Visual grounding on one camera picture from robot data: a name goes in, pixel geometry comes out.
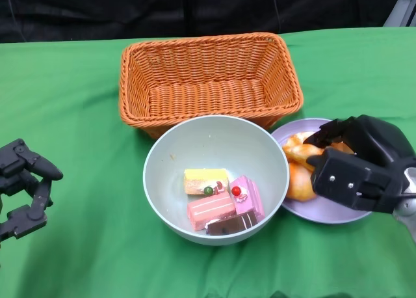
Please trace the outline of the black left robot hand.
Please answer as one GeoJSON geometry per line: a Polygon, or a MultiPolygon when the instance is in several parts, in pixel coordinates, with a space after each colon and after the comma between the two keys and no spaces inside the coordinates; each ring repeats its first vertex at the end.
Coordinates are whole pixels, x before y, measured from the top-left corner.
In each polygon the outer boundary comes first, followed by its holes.
{"type": "Polygon", "coordinates": [[[52,162],[30,150],[23,139],[1,147],[1,194],[13,196],[25,191],[30,205],[20,206],[1,223],[1,241],[19,239],[46,225],[46,209],[53,205],[51,185],[63,178],[52,162]]]}

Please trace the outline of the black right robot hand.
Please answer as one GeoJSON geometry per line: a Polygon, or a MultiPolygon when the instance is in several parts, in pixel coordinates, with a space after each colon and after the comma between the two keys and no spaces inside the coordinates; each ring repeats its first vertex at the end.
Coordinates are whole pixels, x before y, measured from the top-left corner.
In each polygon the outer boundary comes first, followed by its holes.
{"type": "Polygon", "coordinates": [[[324,125],[304,142],[325,148],[343,142],[359,158],[386,167],[393,162],[415,164],[415,150],[395,125],[368,115],[335,119],[324,125]]]}

